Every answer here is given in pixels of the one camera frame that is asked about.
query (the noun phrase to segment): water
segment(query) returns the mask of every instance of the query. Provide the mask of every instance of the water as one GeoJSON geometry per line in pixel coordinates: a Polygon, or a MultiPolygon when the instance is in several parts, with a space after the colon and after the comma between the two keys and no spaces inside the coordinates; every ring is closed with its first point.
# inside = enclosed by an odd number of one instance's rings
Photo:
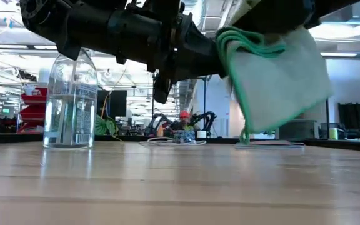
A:
{"type": "Polygon", "coordinates": [[[73,94],[48,96],[44,146],[49,148],[91,148],[94,145],[96,101],[73,94]]]}

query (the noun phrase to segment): wooden table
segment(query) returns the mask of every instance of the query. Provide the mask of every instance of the wooden table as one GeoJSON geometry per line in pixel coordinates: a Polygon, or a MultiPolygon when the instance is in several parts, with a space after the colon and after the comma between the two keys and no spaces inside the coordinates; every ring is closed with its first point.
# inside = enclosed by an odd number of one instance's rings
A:
{"type": "Polygon", "coordinates": [[[360,152],[0,144],[0,224],[360,225],[360,152]]]}

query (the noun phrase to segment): plastic water bottle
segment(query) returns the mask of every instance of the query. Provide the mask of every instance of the plastic water bottle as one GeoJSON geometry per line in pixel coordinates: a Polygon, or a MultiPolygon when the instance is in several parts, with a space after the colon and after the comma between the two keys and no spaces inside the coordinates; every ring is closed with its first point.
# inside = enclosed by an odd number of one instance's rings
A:
{"type": "Polygon", "coordinates": [[[94,146],[98,79],[84,49],[77,61],[58,56],[49,75],[44,147],[94,146]]]}

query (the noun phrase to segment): barcode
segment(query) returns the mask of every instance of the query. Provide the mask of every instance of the barcode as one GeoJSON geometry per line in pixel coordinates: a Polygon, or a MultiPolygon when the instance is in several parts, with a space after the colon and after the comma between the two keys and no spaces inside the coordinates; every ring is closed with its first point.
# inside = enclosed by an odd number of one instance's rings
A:
{"type": "Polygon", "coordinates": [[[76,134],[76,143],[88,143],[90,136],[90,134],[76,134]]]}

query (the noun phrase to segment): red hat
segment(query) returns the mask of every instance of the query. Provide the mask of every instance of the red hat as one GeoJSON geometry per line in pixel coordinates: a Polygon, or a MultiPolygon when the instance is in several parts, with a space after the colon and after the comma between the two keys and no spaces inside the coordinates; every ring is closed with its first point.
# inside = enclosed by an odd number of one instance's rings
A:
{"type": "Polygon", "coordinates": [[[180,112],[180,118],[188,118],[190,114],[187,111],[180,112]]]}

